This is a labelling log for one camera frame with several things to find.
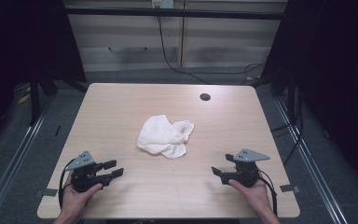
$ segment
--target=table top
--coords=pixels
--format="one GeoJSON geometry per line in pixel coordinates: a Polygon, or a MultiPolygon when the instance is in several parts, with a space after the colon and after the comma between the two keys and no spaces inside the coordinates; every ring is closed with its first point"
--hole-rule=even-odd
{"type": "MultiPolygon", "coordinates": [[[[92,84],[48,189],[57,189],[65,164],[88,150],[96,162],[117,160],[116,169],[124,167],[124,175],[94,196],[83,218],[254,217],[241,195],[222,185],[211,169],[234,172],[234,163],[225,154],[235,155],[243,148],[270,156],[256,164],[272,179],[279,217],[297,217],[294,193],[281,192],[280,186],[290,183],[254,88],[92,84]],[[203,93],[211,99],[201,100],[203,93]],[[170,160],[136,146],[145,121],[156,115],[195,124],[183,157],[170,160]]],[[[102,170],[98,175],[108,172],[102,170]]],[[[44,196],[37,214],[55,218],[59,213],[58,195],[44,196]]]]}

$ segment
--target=human hand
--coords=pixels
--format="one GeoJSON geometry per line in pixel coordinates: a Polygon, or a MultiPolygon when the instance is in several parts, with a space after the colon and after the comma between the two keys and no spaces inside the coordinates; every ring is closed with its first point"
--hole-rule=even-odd
{"type": "Polygon", "coordinates": [[[255,184],[250,188],[246,188],[244,185],[234,179],[228,180],[228,184],[243,195],[246,201],[255,210],[255,214],[260,217],[263,223],[279,223],[278,218],[272,212],[272,209],[269,205],[267,188],[263,181],[260,179],[257,180],[257,182],[255,182],[255,184]]]}
{"type": "Polygon", "coordinates": [[[79,193],[71,184],[71,173],[66,179],[63,188],[62,209],[54,224],[76,223],[84,207],[91,201],[96,192],[103,188],[102,184],[92,186],[86,192],[79,193]]]}

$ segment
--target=aluminum rail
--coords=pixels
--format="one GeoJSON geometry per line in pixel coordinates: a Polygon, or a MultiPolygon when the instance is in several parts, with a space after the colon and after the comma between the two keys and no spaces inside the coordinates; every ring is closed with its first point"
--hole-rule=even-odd
{"type": "Polygon", "coordinates": [[[22,139],[19,148],[16,151],[16,154],[13,156],[13,159],[11,160],[9,166],[7,167],[2,178],[0,179],[0,206],[2,205],[2,202],[7,196],[7,193],[10,190],[12,183],[14,182],[17,172],[20,170],[22,162],[24,161],[25,156],[27,155],[27,152],[31,147],[31,144],[33,143],[36,134],[39,132],[39,129],[42,126],[43,120],[46,116],[46,112],[48,111],[52,100],[53,97],[48,98],[44,110],[42,111],[34,125],[29,127],[26,135],[22,139]]]}
{"type": "Polygon", "coordinates": [[[299,137],[300,131],[298,130],[297,126],[290,125],[291,122],[289,115],[287,114],[286,105],[284,104],[282,99],[277,100],[276,103],[284,119],[284,122],[286,123],[286,125],[288,125],[289,132],[292,135],[293,140],[295,141],[295,143],[298,141],[298,152],[300,153],[301,158],[303,159],[310,173],[310,177],[312,178],[313,183],[319,190],[319,193],[324,201],[324,205],[330,213],[331,218],[336,224],[347,224],[348,221],[345,218],[344,213],[342,212],[336,197],[325,182],[324,177],[322,176],[322,173],[316,165],[316,162],[313,159],[312,154],[310,153],[304,140],[299,137]]]}
{"type": "Polygon", "coordinates": [[[281,21],[285,19],[301,20],[308,15],[286,14],[283,12],[252,12],[252,11],[222,11],[198,10],[179,8],[146,8],[146,7],[0,7],[0,9],[15,10],[17,12],[66,13],[72,15],[106,15],[106,16],[151,16],[151,17],[189,17],[189,18],[217,18],[281,21]]]}
{"type": "Polygon", "coordinates": [[[160,16],[160,17],[192,17],[222,18],[280,21],[287,18],[304,16],[287,15],[279,12],[245,12],[216,11],[169,8],[119,8],[119,7],[66,7],[65,12],[77,15],[119,15],[119,16],[160,16]]]}

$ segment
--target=white towel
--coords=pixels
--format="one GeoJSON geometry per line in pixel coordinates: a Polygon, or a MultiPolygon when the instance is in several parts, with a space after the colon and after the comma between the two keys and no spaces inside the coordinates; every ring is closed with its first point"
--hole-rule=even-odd
{"type": "Polygon", "coordinates": [[[137,145],[151,154],[175,159],[186,154],[185,142],[193,130],[189,120],[170,122],[165,115],[154,116],[145,122],[137,145]]]}

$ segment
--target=black cable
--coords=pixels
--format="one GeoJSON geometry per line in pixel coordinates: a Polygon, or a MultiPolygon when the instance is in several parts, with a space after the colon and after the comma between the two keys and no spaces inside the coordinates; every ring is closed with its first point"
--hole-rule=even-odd
{"type": "Polygon", "coordinates": [[[269,176],[262,170],[258,170],[259,172],[263,173],[269,180],[269,182],[264,179],[263,177],[259,177],[259,179],[261,181],[263,181],[269,188],[269,190],[271,191],[271,198],[272,198],[272,210],[275,214],[275,216],[278,216],[278,202],[277,202],[277,193],[275,192],[275,188],[274,188],[274,184],[272,183],[271,178],[269,178],[269,176]]]}
{"type": "Polygon", "coordinates": [[[197,80],[207,84],[207,85],[212,85],[211,83],[205,81],[205,80],[202,80],[201,78],[195,76],[195,75],[200,75],[200,74],[210,74],[210,75],[239,75],[239,74],[247,74],[248,72],[252,71],[252,70],[255,70],[258,66],[261,66],[261,65],[264,65],[263,63],[250,63],[248,65],[245,66],[245,71],[243,72],[185,72],[185,71],[181,71],[181,70],[178,70],[176,68],[173,68],[170,63],[168,62],[168,59],[167,59],[167,54],[165,53],[165,46],[164,46],[164,39],[162,37],[162,25],[161,25],[161,17],[158,17],[158,29],[159,29],[159,37],[161,39],[161,46],[162,46],[162,53],[164,55],[164,60],[165,60],[165,63],[175,72],[178,72],[178,73],[182,73],[182,74],[186,74],[186,75],[190,75],[194,78],[196,78],[197,80]]]}
{"type": "Polygon", "coordinates": [[[62,173],[61,173],[61,178],[60,178],[60,185],[58,187],[58,202],[60,203],[60,208],[62,208],[62,198],[63,198],[63,190],[68,187],[70,184],[66,185],[65,187],[62,187],[62,182],[63,182],[63,177],[65,176],[65,168],[75,159],[72,159],[71,161],[69,161],[65,167],[63,167],[62,173]]]}
{"type": "Polygon", "coordinates": [[[250,86],[256,89],[259,86],[266,85],[270,83],[274,78],[276,78],[280,73],[284,72],[287,69],[289,69],[289,67],[287,67],[287,63],[284,63],[283,65],[281,65],[280,69],[274,70],[268,76],[262,76],[256,82],[252,83],[250,86]]]}
{"type": "Polygon", "coordinates": [[[297,100],[298,100],[298,103],[297,103],[298,115],[300,117],[300,130],[299,130],[299,134],[297,136],[296,143],[293,146],[293,148],[290,150],[290,153],[287,156],[287,158],[284,160],[283,166],[286,166],[287,162],[290,160],[293,153],[295,152],[299,142],[302,140],[302,131],[303,131],[304,123],[303,123],[303,117],[302,117],[302,100],[303,100],[303,98],[302,98],[300,90],[297,90],[297,100]]]}
{"type": "Polygon", "coordinates": [[[279,138],[279,137],[282,137],[284,135],[287,135],[289,133],[289,131],[285,132],[285,133],[281,133],[281,134],[278,134],[276,136],[272,136],[273,138],[279,138]]]}
{"type": "Polygon", "coordinates": [[[271,132],[273,133],[273,132],[285,129],[285,128],[289,127],[289,126],[291,126],[291,124],[283,124],[283,126],[281,126],[281,127],[271,129],[271,132]]]}

